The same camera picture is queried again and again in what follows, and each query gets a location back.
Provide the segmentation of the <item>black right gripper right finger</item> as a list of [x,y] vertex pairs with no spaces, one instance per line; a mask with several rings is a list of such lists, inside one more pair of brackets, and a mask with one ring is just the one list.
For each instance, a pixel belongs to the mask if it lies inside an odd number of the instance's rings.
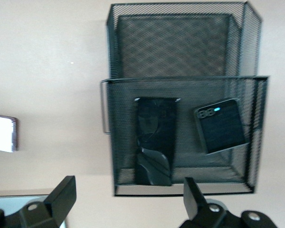
[[246,210],[240,217],[232,214],[217,200],[206,200],[192,177],[186,177],[183,186],[183,201],[189,219],[181,228],[276,228],[266,214]]

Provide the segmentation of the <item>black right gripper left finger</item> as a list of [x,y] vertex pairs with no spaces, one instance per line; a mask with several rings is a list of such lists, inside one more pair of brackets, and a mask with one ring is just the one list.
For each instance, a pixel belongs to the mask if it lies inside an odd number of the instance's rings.
[[43,200],[28,202],[15,213],[0,209],[0,228],[58,228],[76,201],[76,178],[66,176]]

